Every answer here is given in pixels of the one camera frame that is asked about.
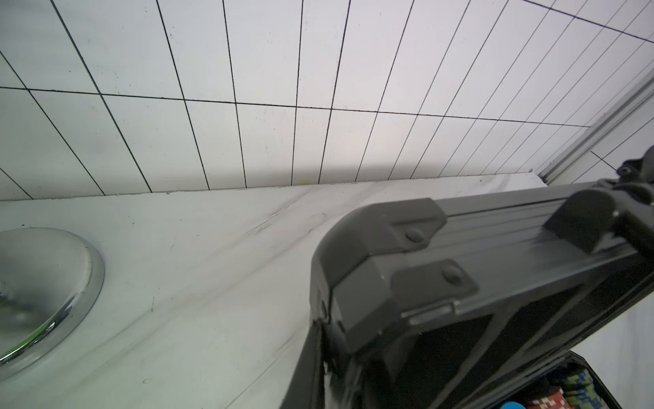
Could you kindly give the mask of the black poker set case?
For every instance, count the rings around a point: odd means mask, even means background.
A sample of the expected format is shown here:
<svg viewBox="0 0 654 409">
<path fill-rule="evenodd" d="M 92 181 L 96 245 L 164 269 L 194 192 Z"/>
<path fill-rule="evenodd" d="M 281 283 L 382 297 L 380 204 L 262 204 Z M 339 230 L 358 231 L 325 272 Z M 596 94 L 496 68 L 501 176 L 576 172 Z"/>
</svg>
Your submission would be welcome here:
<svg viewBox="0 0 654 409">
<path fill-rule="evenodd" d="M 312 321 L 285 408 L 492 408 L 653 290 L 624 239 L 587 254 L 544 228 L 595 183 L 369 204 L 311 264 Z"/>
</svg>

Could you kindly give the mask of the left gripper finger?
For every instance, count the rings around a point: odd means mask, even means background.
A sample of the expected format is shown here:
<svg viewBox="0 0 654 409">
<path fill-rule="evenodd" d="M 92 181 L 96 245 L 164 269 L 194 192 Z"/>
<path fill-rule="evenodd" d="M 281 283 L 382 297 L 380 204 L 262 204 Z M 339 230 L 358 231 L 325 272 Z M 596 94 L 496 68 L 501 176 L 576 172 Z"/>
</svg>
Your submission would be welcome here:
<svg viewBox="0 0 654 409">
<path fill-rule="evenodd" d="M 653 259 L 653 149 L 627 160 L 617 180 L 601 179 L 572 194 L 544 228 L 587 253 L 619 237 L 642 257 Z"/>
</svg>

